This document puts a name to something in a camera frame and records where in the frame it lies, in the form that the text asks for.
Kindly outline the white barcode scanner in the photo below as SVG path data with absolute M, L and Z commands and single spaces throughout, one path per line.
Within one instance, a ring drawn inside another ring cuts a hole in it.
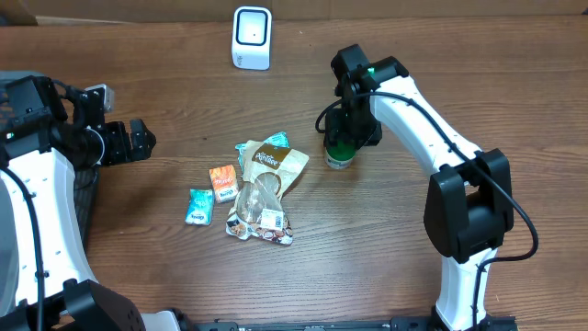
M 233 15 L 232 61 L 244 70 L 270 68 L 272 13 L 261 6 L 240 6 Z

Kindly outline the teal tissue pack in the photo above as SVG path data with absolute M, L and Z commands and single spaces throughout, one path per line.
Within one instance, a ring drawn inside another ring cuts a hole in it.
M 214 194 L 212 189 L 190 190 L 185 222 L 191 225 L 208 226 L 212 222 Z

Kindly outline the orange tissue pack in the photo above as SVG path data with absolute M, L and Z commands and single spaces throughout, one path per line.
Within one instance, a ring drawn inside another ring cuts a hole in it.
M 209 177 L 214 197 L 218 203 L 234 200 L 239 193 L 236 171 L 233 165 L 212 168 Z

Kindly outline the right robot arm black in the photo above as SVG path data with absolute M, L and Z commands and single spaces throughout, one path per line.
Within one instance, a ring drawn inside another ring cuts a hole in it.
M 316 120 L 325 162 L 348 167 L 388 127 L 429 179 L 424 228 L 442 257 L 441 290 L 428 316 L 396 316 L 392 330 L 515 330 L 513 317 L 484 308 L 490 260 L 514 225 L 510 166 L 444 121 L 394 57 L 370 62 L 354 44 L 331 61 L 339 98 Z

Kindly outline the teal snack packet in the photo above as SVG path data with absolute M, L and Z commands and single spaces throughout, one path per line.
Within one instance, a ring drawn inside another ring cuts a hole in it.
M 269 143 L 275 145 L 277 147 L 289 147 L 288 136 L 284 131 L 276 132 L 273 135 L 267 137 L 264 140 L 264 143 Z M 246 143 L 238 143 L 235 146 L 235 149 L 238 151 L 238 163 L 242 170 L 244 170 L 243 165 L 243 157 L 246 150 Z

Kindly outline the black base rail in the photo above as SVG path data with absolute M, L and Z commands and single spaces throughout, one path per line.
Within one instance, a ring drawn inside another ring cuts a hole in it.
M 195 324 L 197 331 L 428 331 L 447 330 L 430 316 L 393 317 L 388 321 L 345 321 L 331 323 L 274 323 L 238 325 L 215 321 Z

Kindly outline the grey plastic mesh basket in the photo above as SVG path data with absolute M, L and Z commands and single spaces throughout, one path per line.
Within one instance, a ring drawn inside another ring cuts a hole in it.
M 42 73 L 34 71 L 2 71 L 1 93 L 5 93 L 6 84 L 29 75 L 43 76 Z M 99 175 L 97 170 L 84 169 L 75 171 L 73 201 L 84 251 L 87 250 L 88 246 L 88 236 L 95 207 L 98 179 Z

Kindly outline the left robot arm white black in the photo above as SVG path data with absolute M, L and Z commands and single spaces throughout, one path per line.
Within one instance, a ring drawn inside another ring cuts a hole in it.
M 148 159 L 142 120 L 108 122 L 106 85 L 77 88 L 36 72 L 1 74 L 1 244 L 4 330 L 189 330 L 176 309 L 143 314 L 90 268 L 75 202 L 83 173 Z

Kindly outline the green lid jar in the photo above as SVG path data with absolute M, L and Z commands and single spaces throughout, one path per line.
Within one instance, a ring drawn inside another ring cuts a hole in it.
M 336 141 L 325 145 L 325 163 L 337 170 L 348 168 L 356 155 L 355 146 L 352 143 Z

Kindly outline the beige Pantree snack bag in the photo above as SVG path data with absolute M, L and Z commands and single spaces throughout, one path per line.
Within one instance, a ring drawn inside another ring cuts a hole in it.
M 243 152 L 243 187 L 226 221 L 226 233 L 291 245 L 293 230 L 281 200 L 309 157 L 298 150 L 249 141 Z

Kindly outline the cardboard backdrop panel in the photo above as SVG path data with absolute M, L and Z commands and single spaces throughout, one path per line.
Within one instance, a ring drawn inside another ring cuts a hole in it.
M 230 21 L 239 6 L 265 7 L 278 20 L 563 16 L 580 14 L 587 0 L 1 0 L 1 18 L 12 25 Z

